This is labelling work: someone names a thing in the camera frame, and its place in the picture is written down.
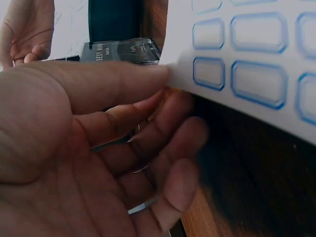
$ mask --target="perfume box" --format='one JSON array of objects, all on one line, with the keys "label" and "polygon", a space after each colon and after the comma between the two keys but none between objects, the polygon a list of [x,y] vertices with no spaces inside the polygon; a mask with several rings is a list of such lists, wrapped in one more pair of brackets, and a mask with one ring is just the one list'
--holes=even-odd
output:
[{"label": "perfume box", "polygon": [[150,38],[86,43],[81,62],[126,61],[134,64],[158,64],[160,51]]}]

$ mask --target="blue-bordered label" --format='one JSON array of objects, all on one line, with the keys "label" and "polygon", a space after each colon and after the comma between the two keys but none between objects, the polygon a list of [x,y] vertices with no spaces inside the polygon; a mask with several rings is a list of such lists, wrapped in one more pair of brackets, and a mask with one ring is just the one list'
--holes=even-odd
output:
[{"label": "blue-bordered label", "polygon": [[192,0],[192,12],[196,15],[217,11],[223,4],[222,0]]},{"label": "blue-bordered label", "polygon": [[286,104],[287,79],[277,65],[235,61],[231,68],[231,88],[236,97],[274,110]]},{"label": "blue-bordered label", "polygon": [[260,4],[260,3],[267,3],[267,2],[274,2],[274,1],[277,1],[277,0],[231,0],[234,6]]},{"label": "blue-bordered label", "polygon": [[235,16],[230,31],[235,50],[283,53],[288,45],[287,22],[277,12]]},{"label": "blue-bordered label", "polygon": [[304,12],[296,20],[296,39],[299,51],[309,59],[316,59],[316,13]]},{"label": "blue-bordered label", "polygon": [[298,79],[296,111],[299,117],[316,125],[316,74],[304,73]]},{"label": "blue-bordered label", "polygon": [[221,18],[197,22],[193,25],[192,40],[195,49],[221,49],[225,42],[224,21]]},{"label": "blue-bordered label", "polygon": [[225,87],[225,63],[221,58],[196,57],[193,61],[195,84],[214,90]]}]

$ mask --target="hand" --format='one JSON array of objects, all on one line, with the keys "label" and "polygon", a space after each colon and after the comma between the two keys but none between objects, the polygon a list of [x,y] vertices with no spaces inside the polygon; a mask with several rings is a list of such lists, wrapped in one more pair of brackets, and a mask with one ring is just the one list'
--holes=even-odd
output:
[{"label": "hand", "polygon": [[11,0],[0,29],[0,66],[47,59],[54,31],[54,0]]},{"label": "hand", "polygon": [[207,140],[204,122],[188,117],[189,94],[170,98],[130,142],[91,150],[145,120],[167,78],[166,67],[127,63],[40,62],[0,73],[1,235],[158,237],[171,228],[195,196],[193,159]]}]

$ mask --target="wooden table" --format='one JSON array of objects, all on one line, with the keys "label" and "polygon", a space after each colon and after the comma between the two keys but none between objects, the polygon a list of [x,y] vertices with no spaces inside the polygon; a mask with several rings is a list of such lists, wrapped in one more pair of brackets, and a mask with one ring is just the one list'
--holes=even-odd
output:
[{"label": "wooden table", "polygon": [[[143,1],[142,35],[163,47],[168,0]],[[187,237],[316,236],[316,147],[204,99],[196,107],[211,138]]]}]

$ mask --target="white label sheet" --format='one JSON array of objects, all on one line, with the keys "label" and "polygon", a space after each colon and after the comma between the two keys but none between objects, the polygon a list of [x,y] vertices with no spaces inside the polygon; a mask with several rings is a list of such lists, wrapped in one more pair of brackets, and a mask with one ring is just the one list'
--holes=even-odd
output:
[{"label": "white label sheet", "polygon": [[169,85],[316,145],[316,0],[169,0]]}]

